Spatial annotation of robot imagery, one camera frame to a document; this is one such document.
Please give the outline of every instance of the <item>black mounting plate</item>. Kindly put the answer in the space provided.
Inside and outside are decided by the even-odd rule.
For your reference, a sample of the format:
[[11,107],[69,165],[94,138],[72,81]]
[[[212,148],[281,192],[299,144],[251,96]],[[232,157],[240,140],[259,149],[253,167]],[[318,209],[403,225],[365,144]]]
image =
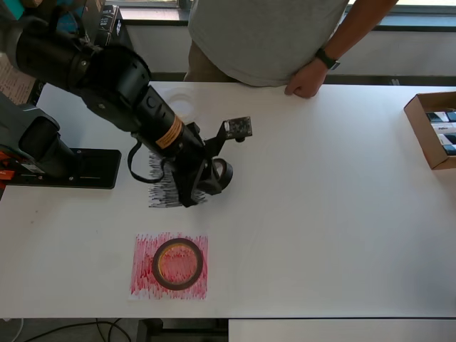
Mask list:
[[80,169],[69,178],[52,178],[36,173],[16,173],[6,185],[27,187],[77,187],[85,189],[108,189],[115,186],[122,155],[117,150],[92,150],[71,148],[80,158]]

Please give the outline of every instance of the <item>red drawing on paper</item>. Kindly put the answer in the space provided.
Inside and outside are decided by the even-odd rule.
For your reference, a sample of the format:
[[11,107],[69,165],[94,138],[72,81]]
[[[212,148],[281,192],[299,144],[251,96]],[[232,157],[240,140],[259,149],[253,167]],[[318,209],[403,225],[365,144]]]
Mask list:
[[[165,242],[183,237],[194,242],[202,252],[203,267],[198,280],[188,289],[173,291],[161,286],[152,274],[152,260]],[[132,299],[204,299],[207,293],[207,236],[190,237],[182,233],[138,234],[130,282]],[[174,247],[162,255],[159,262],[163,278],[173,283],[188,280],[197,267],[195,254],[186,247]]]

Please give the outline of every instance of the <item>cable on floor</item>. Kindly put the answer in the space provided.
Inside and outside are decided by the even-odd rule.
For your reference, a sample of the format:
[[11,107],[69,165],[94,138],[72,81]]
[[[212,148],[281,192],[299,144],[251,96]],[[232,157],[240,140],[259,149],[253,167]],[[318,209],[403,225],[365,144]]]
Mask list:
[[131,337],[127,334],[127,332],[125,330],[123,330],[121,327],[119,327],[117,324],[115,323],[112,323],[112,322],[108,322],[108,321],[95,321],[95,322],[88,322],[88,323],[77,323],[77,324],[68,324],[67,326],[61,326],[60,328],[56,328],[56,329],[53,329],[53,330],[50,330],[50,331],[47,331],[45,333],[42,333],[40,335],[37,335],[35,337],[32,337],[32,338],[29,338],[28,340],[25,340],[24,342],[31,342],[31,341],[35,341],[36,339],[40,338],[40,337],[43,337],[43,336],[47,336],[47,335],[50,335],[52,333],[55,333],[56,331],[60,331],[60,330],[63,330],[63,329],[67,329],[67,328],[75,328],[76,326],[92,326],[92,325],[98,325],[98,324],[109,324],[111,327],[110,327],[110,332],[111,332],[111,329],[112,328],[117,328],[119,329],[124,335],[125,337],[128,339],[128,342],[131,342]]
[[[119,322],[121,320],[121,318],[117,318],[115,321],[114,321],[114,324],[116,324],[117,322]],[[111,342],[111,332],[113,331],[113,327],[114,326],[111,326],[109,328],[109,332],[108,332],[108,342]]]
[[14,338],[11,340],[11,342],[14,342],[15,340],[17,340],[17,338],[19,337],[19,335],[21,335],[21,332],[22,332],[22,328],[24,327],[24,319],[21,318],[21,326],[19,328],[19,330],[17,331],[17,334],[14,336]]
[[98,332],[100,333],[101,339],[103,340],[103,342],[106,342],[105,336],[103,336],[103,334],[101,333],[100,323],[98,322],[98,318],[95,318],[95,322],[97,323],[97,330],[98,330]]

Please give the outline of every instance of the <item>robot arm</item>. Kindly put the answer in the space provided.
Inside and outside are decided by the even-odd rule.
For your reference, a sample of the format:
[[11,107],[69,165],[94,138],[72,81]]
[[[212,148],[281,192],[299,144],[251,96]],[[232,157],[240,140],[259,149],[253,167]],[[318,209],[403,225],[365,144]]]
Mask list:
[[224,141],[241,142],[252,135],[246,117],[223,122],[217,137],[202,141],[199,128],[194,123],[184,125],[149,85],[151,76],[144,60],[123,46],[90,46],[28,17],[1,20],[0,51],[23,73],[80,96],[92,112],[131,133],[138,141],[128,156],[135,179],[160,181],[145,180],[131,170],[131,160],[141,145],[168,162],[180,202],[186,207],[196,204],[195,190],[215,195],[231,180],[231,167],[226,164],[230,172],[219,175],[213,160]]

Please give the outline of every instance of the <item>black watch strap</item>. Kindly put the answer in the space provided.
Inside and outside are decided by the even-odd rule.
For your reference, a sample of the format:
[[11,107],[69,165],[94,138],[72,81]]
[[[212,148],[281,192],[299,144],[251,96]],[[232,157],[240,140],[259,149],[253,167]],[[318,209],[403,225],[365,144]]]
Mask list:
[[327,55],[326,55],[326,52],[322,49],[322,48],[319,48],[315,54],[315,57],[317,57],[320,61],[322,61],[323,63],[325,63],[326,67],[329,69],[329,70],[334,70],[335,68],[337,68],[340,64],[339,61],[337,61],[336,59],[332,59],[332,58],[329,58]]

